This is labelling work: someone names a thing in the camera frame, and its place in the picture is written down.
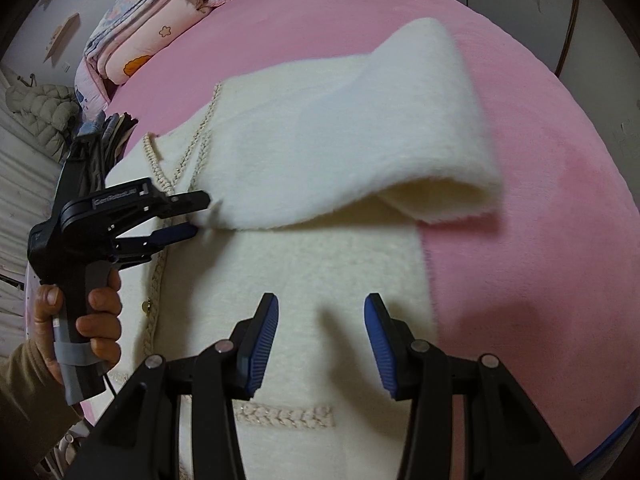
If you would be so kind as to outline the left forearm olive sleeve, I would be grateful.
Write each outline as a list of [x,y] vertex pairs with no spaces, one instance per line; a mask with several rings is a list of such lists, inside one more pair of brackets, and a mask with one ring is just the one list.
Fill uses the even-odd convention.
[[35,466],[83,418],[35,341],[20,344],[1,362],[1,477],[35,479]]

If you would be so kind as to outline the person's left hand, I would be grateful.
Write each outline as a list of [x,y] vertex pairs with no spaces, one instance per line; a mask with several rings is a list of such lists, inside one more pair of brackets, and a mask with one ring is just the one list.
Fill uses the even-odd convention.
[[[122,336],[122,324],[119,321],[122,302],[119,289],[122,280],[117,271],[111,270],[107,285],[89,292],[88,301],[91,312],[76,321],[76,328],[81,336],[89,339],[93,354],[104,361],[110,370],[122,356],[118,343]],[[37,290],[34,304],[34,336],[37,350],[44,365],[52,377],[60,384],[63,377],[60,364],[56,360],[53,345],[53,318],[58,315],[64,304],[61,289],[55,285],[41,285]]]

